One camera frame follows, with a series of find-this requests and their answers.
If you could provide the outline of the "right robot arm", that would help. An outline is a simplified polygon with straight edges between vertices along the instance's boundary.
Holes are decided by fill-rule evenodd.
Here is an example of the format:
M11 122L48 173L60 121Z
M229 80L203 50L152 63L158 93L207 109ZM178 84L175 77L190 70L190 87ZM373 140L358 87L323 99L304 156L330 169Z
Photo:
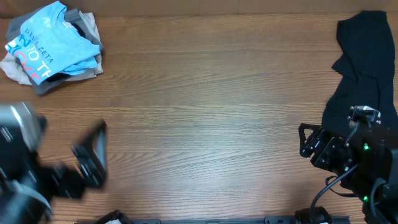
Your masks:
M339 183L363 203L367 223L397 223L397 130L357 123L348 136L319 125L298 127L300 155L316 168L335 174Z

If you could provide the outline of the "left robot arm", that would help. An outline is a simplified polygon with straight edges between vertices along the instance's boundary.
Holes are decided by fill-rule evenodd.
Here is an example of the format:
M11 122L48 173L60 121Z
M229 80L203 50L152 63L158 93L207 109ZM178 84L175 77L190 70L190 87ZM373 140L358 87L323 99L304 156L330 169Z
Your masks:
M52 216L54 197L80 199L87 188L101 189L107 178L106 122L99 121L72 153L79 165L43 166L29 151L21 130L1 128L1 223L40 223Z

